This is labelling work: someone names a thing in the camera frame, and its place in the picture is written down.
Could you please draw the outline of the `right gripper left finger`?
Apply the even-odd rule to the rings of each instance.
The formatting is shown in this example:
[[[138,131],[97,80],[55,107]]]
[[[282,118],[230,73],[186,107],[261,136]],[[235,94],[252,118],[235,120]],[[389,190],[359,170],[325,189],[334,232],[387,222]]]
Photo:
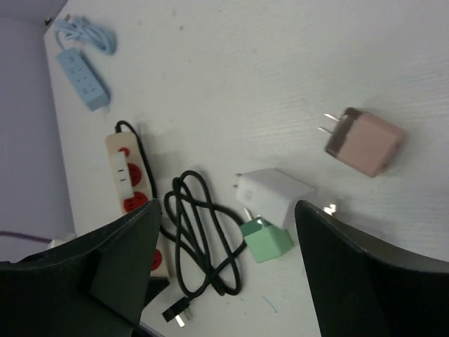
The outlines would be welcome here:
[[[130,336],[152,276],[161,204],[1,264],[2,336]]]

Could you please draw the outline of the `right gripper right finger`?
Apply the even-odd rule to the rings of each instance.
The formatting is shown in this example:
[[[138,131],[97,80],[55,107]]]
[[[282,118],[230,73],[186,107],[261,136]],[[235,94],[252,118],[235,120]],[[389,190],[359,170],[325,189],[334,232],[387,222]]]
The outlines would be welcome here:
[[[295,223],[322,336],[447,336],[448,262],[399,248],[307,201]]]

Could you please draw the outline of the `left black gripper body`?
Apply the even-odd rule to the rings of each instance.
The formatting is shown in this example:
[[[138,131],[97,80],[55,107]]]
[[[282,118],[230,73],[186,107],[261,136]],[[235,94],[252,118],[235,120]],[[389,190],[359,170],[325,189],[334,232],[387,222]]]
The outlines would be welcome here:
[[[142,287],[142,309],[145,309],[162,291],[170,285],[167,277],[148,277]]]

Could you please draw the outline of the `beige red power strip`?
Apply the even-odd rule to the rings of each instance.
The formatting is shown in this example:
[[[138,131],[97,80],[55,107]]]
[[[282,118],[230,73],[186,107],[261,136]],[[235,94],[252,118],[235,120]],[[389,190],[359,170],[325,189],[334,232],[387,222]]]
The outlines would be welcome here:
[[[132,132],[119,132],[105,139],[121,212],[130,213],[152,199],[138,140]]]

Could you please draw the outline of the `green plug adapter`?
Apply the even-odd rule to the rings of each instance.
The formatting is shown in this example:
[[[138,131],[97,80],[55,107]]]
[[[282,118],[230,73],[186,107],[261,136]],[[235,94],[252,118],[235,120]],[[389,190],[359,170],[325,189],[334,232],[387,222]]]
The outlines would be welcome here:
[[[294,247],[287,230],[277,228],[261,216],[254,216],[247,208],[243,210],[248,220],[240,229],[256,263],[279,258]]]

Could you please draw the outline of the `pink plug adapter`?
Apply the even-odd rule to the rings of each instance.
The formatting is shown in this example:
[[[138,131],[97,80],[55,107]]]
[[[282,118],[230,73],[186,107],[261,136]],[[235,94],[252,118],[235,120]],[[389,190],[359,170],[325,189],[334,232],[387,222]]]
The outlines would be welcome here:
[[[340,116],[327,114],[335,122],[324,150],[327,154],[358,172],[374,178],[383,173],[402,146],[406,132],[371,114],[348,107]]]

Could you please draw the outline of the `light blue power strip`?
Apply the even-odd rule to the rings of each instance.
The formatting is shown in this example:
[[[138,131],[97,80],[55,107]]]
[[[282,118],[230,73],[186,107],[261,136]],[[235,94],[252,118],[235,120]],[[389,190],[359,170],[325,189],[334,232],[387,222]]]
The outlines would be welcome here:
[[[90,111],[108,106],[110,97],[89,64],[75,48],[61,51],[56,56],[81,101]]]

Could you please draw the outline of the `white square plug adapter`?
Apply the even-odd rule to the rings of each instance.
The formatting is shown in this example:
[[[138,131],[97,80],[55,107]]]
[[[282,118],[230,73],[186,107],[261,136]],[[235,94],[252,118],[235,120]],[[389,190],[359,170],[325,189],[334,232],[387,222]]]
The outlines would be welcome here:
[[[322,210],[329,216],[335,217],[337,214],[338,203],[336,201],[327,202],[323,205]]]

